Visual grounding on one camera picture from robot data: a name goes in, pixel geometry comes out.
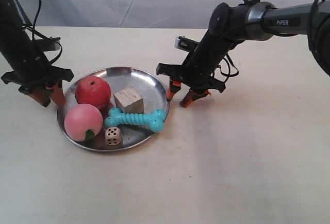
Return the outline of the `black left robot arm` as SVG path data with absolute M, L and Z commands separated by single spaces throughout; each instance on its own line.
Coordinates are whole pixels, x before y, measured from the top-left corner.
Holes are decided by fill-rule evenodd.
M 18 0 L 1 0 L 1 54 L 12 68 L 1 76 L 4 84 L 17 84 L 20 93 L 44 107 L 65 104 L 62 83 L 74 74 L 54 66 L 62 54 L 60 38 L 38 32 Z

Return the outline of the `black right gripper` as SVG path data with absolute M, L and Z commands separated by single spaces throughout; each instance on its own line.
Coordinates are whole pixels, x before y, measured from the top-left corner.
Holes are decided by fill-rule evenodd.
M 181 107 L 188 107 L 194 101 L 211 95 L 209 89 L 215 89 L 219 92 L 225 90 L 225 83 L 211 76 L 218 63 L 215 55 L 211 54 L 217 39 L 218 37 L 206 32 L 195 51 L 188 52 L 182 64 L 158 64 L 156 74 L 170 77 L 167 90 L 168 101 L 172 100 L 181 90 L 182 83 L 191 89 L 180 101 Z

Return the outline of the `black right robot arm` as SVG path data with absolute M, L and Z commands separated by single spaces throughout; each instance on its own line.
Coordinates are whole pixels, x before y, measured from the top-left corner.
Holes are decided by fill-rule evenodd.
M 208 29 L 197 42 L 183 36 L 175 47 L 187 51 L 180 65 L 159 63 L 156 73 L 170 79 L 167 99 L 180 91 L 189 91 L 180 102 L 187 107 L 210 94 L 211 89 L 223 92 L 225 82 L 215 79 L 214 71 L 222 60 L 232 64 L 228 52 L 247 40 L 266 41 L 273 36 L 306 35 L 308 48 L 321 69 L 329 74 L 329 1 L 314 0 L 311 4 L 275 8 L 269 2 L 245 0 L 237 7 L 219 4 L 209 20 Z

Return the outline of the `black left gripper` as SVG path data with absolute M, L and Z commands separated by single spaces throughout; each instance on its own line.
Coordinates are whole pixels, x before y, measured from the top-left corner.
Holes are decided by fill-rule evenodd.
M 27 94 L 43 107 L 48 107 L 51 99 L 58 107 L 65 104 L 62 81 L 73 79 L 72 70 L 53 66 L 44 54 L 24 57 L 18 53 L 7 55 L 5 59 L 12 68 L 1 76 L 5 84 L 19 85 L 20 93 Z

